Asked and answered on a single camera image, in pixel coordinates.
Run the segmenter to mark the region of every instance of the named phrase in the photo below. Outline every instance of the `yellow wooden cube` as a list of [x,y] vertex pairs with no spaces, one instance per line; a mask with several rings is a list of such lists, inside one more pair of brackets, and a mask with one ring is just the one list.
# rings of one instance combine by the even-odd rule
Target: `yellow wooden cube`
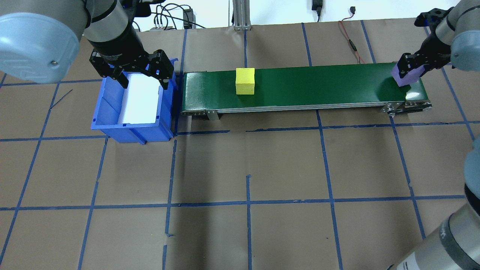
[[255,94],[255,69],[237,68],[237,77],[235,79],[235,89],[237,95]]

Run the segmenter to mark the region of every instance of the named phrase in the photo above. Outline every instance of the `conveyor belt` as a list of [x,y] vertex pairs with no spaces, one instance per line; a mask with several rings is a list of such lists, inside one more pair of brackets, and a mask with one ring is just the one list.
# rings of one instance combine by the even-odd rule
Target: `conveyor belt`
[[236,95],[235,71],[192,72],[184,76],[183,115],[414,106],[429,102],[421,81],[398,87],[394,63],[255,70],[255,95]]

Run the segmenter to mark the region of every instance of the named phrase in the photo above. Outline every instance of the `red wire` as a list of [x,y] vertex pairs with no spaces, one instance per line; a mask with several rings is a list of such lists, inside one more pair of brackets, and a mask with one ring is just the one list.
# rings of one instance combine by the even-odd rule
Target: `red wire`
[[[348,36],[347,30],[345,29],[345,26],[343,25],[343,21],[344,21],[344,20],[351,19],[351,18],[353,17],[353,15],[354,15],[354,14],[352,14],[350,17],[343,18],[341,21],[338,21],[338,23],[340,23],[340,25],[342,26],[343,31],[345,32],[345,36],[346,36],[347,40],[350,40],[350,37]],[[360,54],[359,54],[358,51],[356,51],[355,54],[358,55],[359,59],[360,59],[363,63],[365,63],[365,61],[364,61],[363,58],[360,56]]]
[[342,22],[342,21],[338,21],[338,22],[339,22],[339,23],[340,23],[340,25],[342,26],[342,28],[343,28],[343,31],[345,32],[345,35],[347,36],[347,40],[349,40],[349,39],[350,39],[350,37],[348,36],[347,30],[345,29],[345,26],[343,26],[343,22]]

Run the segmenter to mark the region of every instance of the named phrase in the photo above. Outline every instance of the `blue plastic bin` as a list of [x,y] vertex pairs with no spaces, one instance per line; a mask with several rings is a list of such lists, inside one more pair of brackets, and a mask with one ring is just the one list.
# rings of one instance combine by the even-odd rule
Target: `blue plastic bin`
[[[178,59],[171,59],[172,64]],[[122,110],[125,89],[115,80],[106,77],[102,81],[91,129],[101,130],[119,143],[168,141],[173,137],[170,130],[173,91],[177,90],[173,73],[167,90],[159,87],[155,123],[118,123]]]

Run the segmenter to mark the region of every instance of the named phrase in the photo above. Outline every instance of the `blue tape grid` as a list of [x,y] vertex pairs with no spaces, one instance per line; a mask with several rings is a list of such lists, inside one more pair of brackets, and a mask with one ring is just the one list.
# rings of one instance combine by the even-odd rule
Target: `blue tape grid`
[[173,131],[174,136],[178,135],[178,129],[179,129],[179,117],[180,117],[180,111],[181,111],[181,106],[183,103],[183,64],[185,62],[185,48],[187,45],[187,33],[188,30],[185,29],[183,31],[183,44],[182,44],[182,49],[181,49],[181,63],[180,63],[180,79],[179,79],[179,85],[178,85],[178,101],[177,101],[177,111],[175,112],[175,128]]
[[[361,25],[365,34],[365,38],[367,40],[367,44],[370,50],[370,54],[372,57],[372,61],[375,63],[375,57],[372,51],[372,47],[370,44],[370,40],[368,38],[367,31],[365,29],[365,25],[363,21],[361,21]],[[305,26],[302,24],[302,31],[304,34],[304,39],[305,39],[305,46],[307,50],[307,57],[309,60],[309,65],[311,66],[311,56],[310,56],[310,49],[308,45],[308,39],[307,39],[307,34],[305,31]],[[183,49],[182,49],[182,63],[180,66],[181,73],[183,73],[183,60],[185,57],[185,45],[186,45],[186,38],[187,38],[187,30],[184,32],[184,39],[183,39]],[[247,34],[244,32],[244,57],[245,57],[245,67],[247,67],[247,51],[246,51],[246,46],[247,46]],[[331,182],[330,182],[330,177],[329,177],[329,170],[328,170],[328,160],[327,160],[327,154],[325,150],[325,145],[324,145],[324,137],[323,137],[323,130],[324,129],[339,129],[339,128],[371,128],[371,127],[388,127],[391,126],[392,129],[394,130],[394,135],[396,137],[397,141],[397,146],[399,149],[399,154],[402,159],[402,165],[404,166],[404,170],[406,173],[406,178],[407,182],[409,183],[409,176],[408,176],[408,170],[406,168],[405,164],[405,159],[403,156],[403,152],[401,150],[401,145],[398,139],[398,134],[396,133],[396,127],[397,126],[424,126],[424,125],[455,125],[455,124],[465,124],[468,127],[468,130],[470,132],[470,135],[473,138],[473,133],[471,131],[471,128],[469,124],[480,124],[480,121],[467,121],[467,118],[463,112],[463,109],[460,106],[460,103],[458,101],[458,98],[456,97],[455,91],[453,87],[451,86],[451,83],[448,79],[448,76],[446,75],[445,71],[443,70],[445,79],[449,85],[449,88],[452,92],[452,95],[454,96],[454,99],[457,103],[457,106],[462,113],[462,117],[464,118],[463,122],[455,122],[455,123],[404,123],[404,124],[395,124],[393,120],[391,120],[390,124],[370,124],[370,125],[346,125],[346,126],[322,126],[321,120],[320,120],[320,115],[317,110],[317,120],[319,123],[318,127],[293,127],[293,128],[270,128],[270,129],[258,129],[258,130],[253,130],[253,131],[247,131],[247,132],[268,132],[268,131],[289,131],[289,130],[313,130],[313,129],[319,129],[320,130],[320,139],[321,139],[321,144],[322,144],[322,152],[324,155],[324,165],[325,165],[325,172],[327,174],[327,185],[329,189],[329,198],[326,199],[292,199],[292,200],[254,200],[252,201],[250,199],[250,178],[251,176],[247,176],[247,200],[246,201],[226,201],[226,202],[210,202],[210,203],[176,203],[172,204],[171,203],[171,196],[172,196],[172,189],[173,189],[173,173],[174,173],[174,167],[175,167],[175,153],[176,153],[176,146],[177,146],[177,141],[175,140],[174,143],[174,149],[173,149],[173,154],[172,154],[172,167],[171,167],[171,177],[170,177],[170,186],[169,186],[169,195],[168,195],[168,203],[166,204],[138,204],[138,205],[95,205],[95,198],[96,198],[96,192],[98,189],[98,179],[95,184],[94,188],[94,193],[92,195],[92,201],[90,205],[86,206],[48,206],[48,207],[21,207],[21,201],[23,199],[23,195],[25,193],[28,180],[36,159],[36,155],[38,153],[38,149],[40,147],[40,143],[43,140],[68,140],[68,139],[97,139],[97,138],[105,138],[105,145],[103,148],[102,152],[102,157],[100,160],[100,165],[98,168],[98,174],[97,178],[100,177],[101,170],[102,170],[102,165],[103,165],[103,159],[105,157],[105,152],[106,152],[106,147],[107,147],[107,141],[108,138],[99,135],[99,136],[66,136],[66,137],[43,137],[48,118],[50,116],[50,110],[47,113],[42,132],[40,137],[38,138],[12,138],[12,139],[0,139],[0,142],[9,142],[9,141],[38,141],[37,147],[34,152],[34,156],[32,158],[32,162],[29,167],[29,171],[20,195],[20,198],[18,200],[17,206],[16,207],[3,207],[0,208],[0,211],[14,211],[13,219],[7,234],[7,238],[5,240],[1,255],[0,255],[0,264],[3,260],[5,250],[8,245],[8,241],[10,239],[10,236],[12,234],[12,229],[15,224],[16,217],[18,215],[19,211],[23,210],[61,210],[61,209],[88,209],[89,210],[89,216],[87,220],[87,225],[85,228],[85,234],[84,234],[84,240],[82,243],[82,249],[81,249],[81,255],[80,255],[80,260],[79,260],[79,265],[78,269],[81,269],[82,266],[82,261],[83,261],[83,256],[84,256],[84,249],[86,246],[86,241],[88,237],[88,231],[89,231],[89,226],[90,226],[90,221],[92,218],[92,213],[94,209],[132,209],[132,208],[167,208],[167,218],[166,218],[166,233],[168,233],[168,228],[169,228],[169,210],[172,207],[209,207],[209,206],[226,206],[226,205],[246,205],[247,206],[247,227],[248,227],[248,253],[249,253],[249,270],[252,269],[252,239],[251,239],[251,216],[250,216],[250,205],[254,204],[292,204],[292,203],[329,203],[331,205],[331,210],[332,210],[332,222],[333,222],[333,227],[334,227],[334,234],[335,234],[335,239],[336,239],[336,248],[337,248],[337,256],[339,260],[339,266],[340,269],[343,269],[342,261],[341,261],[341,253],[340,253],[340,243],[338,239],[338,231],[336,229],[336,217],[335,217],[335,202],[370,202],[370,201],[404,201],[404,200],[412,200],[414,203],[414,208],[415,212],[417,215],[417,219],[419,222],[419,227],[422,233],[422,237],[424,237],[424,232],[423,232],[423,227],[421,224],[421,219],[420,215],[418,212],[418,208],[416,207],[416,201],[417,200],[435,200],[435,199],[463,199],[465,198],[464,195],[446,195],[446,196],[415,196],[413,193],[413,189],[409,186],[409,189],[411,190],[410,196],[405,196],[405,197],[370,197],[370,198],[334,198],[333,197],[333,191],[331,188]],[[6,75],[3,76],[1,82],[0,82],[0,87],[1,86],[24,86],[24,85],[36,85],[36,83],[18,83],[18,84],[4,84]],[[181,82],[183,80],[183,76],[180,77],[180,86],[182,85]],[[58,92],[58,88],[60,84],[65,84],[65,83],[87,83],[87,82],[100,82],[101,79],[94,79],[94,80],[77,80],[77,81],[62,81],[59,82],[56,86],[54,96],[52,98],[50,106],[53,104],[56,94]],[[175,131],[177,131],[178,128],[178,115],[176,115],[176,123],[175,123]],[[203,131],[203,132],[180,132],[177,133],[177,135],[199,135],[199,134],[218,134],[218,133],[228,133],[229,130],[219,130],[219,131]],[[162,257],[162,263],[163,267],[162,269],[165,269],[165,263],[166,263],[166,256],[167,256],[167,245],[163,246],[163,257]]]
[[243,31],[243,67],[248,67],[248,59],[247,59],[247,30]]
[[[426,34],[427,37],[428,37],[428,36],[429,36],[428,28],[427,28],[426,26],[424,26],[424,27],[423,27],[423,30],[425,30],[425,34]],[[466,114],[464,113],[462,106],[460,105],[460,101],[458,101],[458,97],[456,96],[455,90],[454,90],[454,88],[453,88],[453,86],[452,86],[452,83],[450,82],[450,79],[449,79],[448,76],[447,76],[447,73],[446,73],[444,67],[442,68],[442,73],[443,73],[443,75],[444,75],[445,81],[447,81],[448,88],[450,89],[450,92],[452,93],[452,96],[453,96],[453,98],[454,98],[454,100],[455,100],[456,106],[458,107],[458,110],[460,111],[460,114],[462,115],[462,118],[463,118],[463,122],[462,122],[462,123],[467,126],[468,133],[470,133],[470,137],[472,138],[472,140],[475,140],[475,136],[474,136],[474,134],[473,134],[472,128],[470,127],[470,122],[467,120],[467,116],[466,116]]]
[[330,210],[332,212],[332,223],[333,223],[333,232],[335,236],[335,246],[336,246],[336,255],[338,258],[338,267],[340,270],[343,270],[342,254],[340,251],[340,240],[338,238],[338,228],[336,225],[335,199],[333,197],[332,182],[330,181],[330,170],[328,169],[328,158],[327,158],[327,152],[326,152],[325,140],[324,140],[324,129],[322,127],[322,120],[320,119],[320,114],[318,110],[316,110],[316,113],[317,113],[318,127],[320,130],[320,143],[322,144],[322,154],[324,157],[325,174],[327,178],[328,199],[330,202]]
[[[433,196],[415,196],[416,200],[451,200],[464,199],[464,195],[433,195]],[[366,197],[366,198],[334,198],[334,202],[383,202],[383,201],[408,201],[411,196],[403,197]],[[210,207],[210,206],[229,206],[229,205],[266,205],[266,204],[309,204],[309,203],[330,203],[329,198],[324,199],[289,199],[289,200],[251,200],[247,201],[224,201],[207,203],[154,203],[154,204],[123,204],[123,205],[94,205],[93,209],[137,209],[137,208],[176,208],[176,207]],[[75,210],[90,209],[90,205],[71,205],[71,206],[28,206],[19,207],[19,211],[35,210]],[[0,211],[15,211],[17,207],[0,207]]]
[[[364,24],[363,21],[361,21],[360,23],[361,23],[361,26],[363,28],[363,33],[365,35],[365,39],[367,40],[368,49],[370,50],[370,55],[372,56],[372,61],[373,61],[373,63],[376,63],[375,55],[373,53],[372,46],[370,44],[370,39],[368,38],[367,29],[365,28],[365,24]],[[398,138],[398,133],[396,131],[396,124],[395,124],[395,121],[394,121],[393,118],[390,118],[390,125],[392,126],[392,130],[393,130],[393,133],[394,133],[394,136],[395,136],[396,146],[398,148],[398,153],[400,154],[400,159],[402,161],[403,170],[404,170],[404,173],[405,173],[405,178],[407,180],[408,189],[410,191],[410,197],[411,197],[411,200],[412,200],[412,203],[413,203],[413,208],[415,210],[415,216],[417,217],[417,222],[418,222],[419,229],[420,229],[420,234],[422,236],[422,239],[425,239],[425,230],[423,228],[423,223],[421,221],[420,211],[418,209],[418,205],[417,205],[417,201],[416,201],[416,198],[415,198],[415,193],[413,191],[413,187],[410,185],[410,174],[408,172],[407,164],[405,162],[405,157],[403,155],[402,145],[400,144],[400,139]]]
[[85,254],[85,247],[87,245],[88,232],[90,231],[90,223],[92,221],[92,215],[93,215],[93,210],[94,210],[94,205],[95,205],[96,193],[97,193],[97,190],[98,190],[98,180],[100,179],[100,175],[102,173],[103,160],[105,159],[105,152],[107,151],[108,136],[104,136],[104,138],[105,138],[105,144],[103,145],[102,156],[100,158],[100,164],[98,165],[98,172],[97,172],[97,175],[96,175],[96,181],[95,181],[95,187],[93,189],[92,200],[91,200],[90,206],[88,208],[89,211],[88,211],[87,224],[85,226],[84,239],[82,241],[82,249],[80,250],[80,258],[78,260],[77,270],[82,269],[82,264],[83,264],[83,261],[84,261],[84,254]]
[[[53,93],[52,100],[50,102],[49,108],[51,108],[53,103],[55,102],[55,97],[57,96],[59,86],[60,86],[60,84],[57,84],[57,87],[55,87],[55,92]],[[40,148],[40,143],[42,142],[41,138],[43,137],[43,134],[45,133],[45,128],[47,127],[47,122],[48,122],[48,119],[50,117],[50,113],[51,113],[51,109],[48,110],[47,115],[45,117],[45,121],[44,121],[43,127],[42,127],[42,132],[40,133],[40,139],[38,140],[38,143],[36,144],[35,152],[33,154],[32,161],[30,162],[30,167],[28,168],[28,173],[27,173],[27,176],[25,178],[25,182],[24,182],[22,191],[20,193],[20,197],[18,198],[17,206],[15,207],[15,212],[13,214],[12,222],[10,223],[10,227],[8,229],[7,237],[5,239],[5,243],[3,244],[3,248],[2,248],[2,251],[1,251],[1,254],[0,254],[0,265],[3,262],[3,257],[5,256],[5,251],[7,250],[7,245],[8,245],[8,242],[10,240],[10,236],[12,235],[13,226],[15,225],[15,221],[17,219],[18,211],[19,211],[19,208],[22,204],[22,200],[23,200],[23,197],[24,197],[24,194],[25,194],[25,190],[27,188],[28,180],[30,179],[30,174],[32,173],[33,165],[35,163],[35,159],[36,159],[36,156],[38,154],[38,149]]]
[[252,201],[250,199],[250,179],[252,176],[247,175],[247,250],[248,250],[248,270],[252,270],[252,216],[250,213],[250,206]]

